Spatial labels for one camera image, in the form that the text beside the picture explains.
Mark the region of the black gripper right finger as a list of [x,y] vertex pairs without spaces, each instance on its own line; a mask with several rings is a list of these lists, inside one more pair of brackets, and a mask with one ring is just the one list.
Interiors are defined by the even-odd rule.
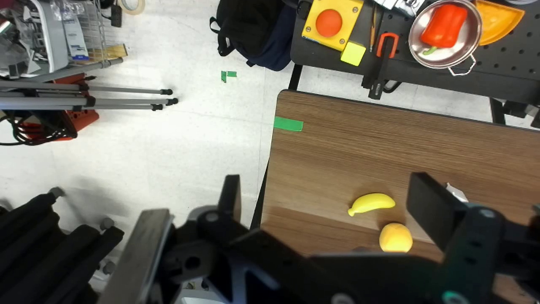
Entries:
[[458,226],[467,206],[426,172],[409,174],[406,211],[441,252],[453,252],[462,245]]

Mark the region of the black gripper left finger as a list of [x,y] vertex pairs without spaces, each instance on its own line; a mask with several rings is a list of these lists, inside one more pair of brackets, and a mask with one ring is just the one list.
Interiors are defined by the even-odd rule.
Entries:
[[217,199],[217,213],[234,221],[241,219],[241,179],[237,174],[224,177]]

